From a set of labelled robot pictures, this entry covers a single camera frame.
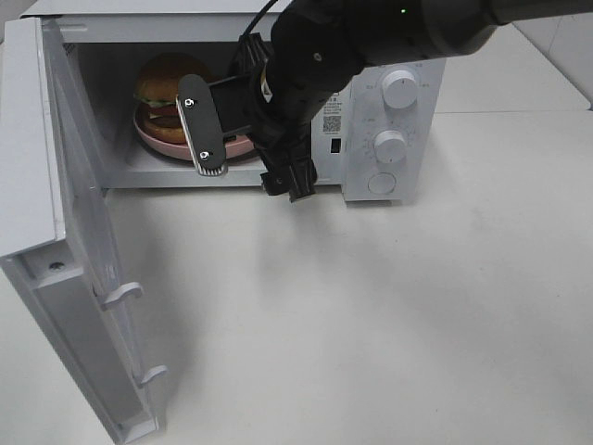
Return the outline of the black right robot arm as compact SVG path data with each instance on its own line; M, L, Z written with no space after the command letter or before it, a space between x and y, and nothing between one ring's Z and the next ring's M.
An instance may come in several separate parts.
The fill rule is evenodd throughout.
M296 201L317 180L311 120L364 69L471 55L511 22L591 10L589 1L292 1L268 44L247 26L228 78L211 91L239 88L246 135L266 167L263 188Z

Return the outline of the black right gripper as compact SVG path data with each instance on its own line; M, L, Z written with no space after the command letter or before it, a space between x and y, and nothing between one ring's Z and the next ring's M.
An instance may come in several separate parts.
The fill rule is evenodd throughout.
M223 139L245 134L266 167L260 177L268 195L287 194L296 202L315 194L310 122L324 105L323 90L255 73L211 83L208 98L214 124L208 131L216 135L208 151L211 171L226 160Z

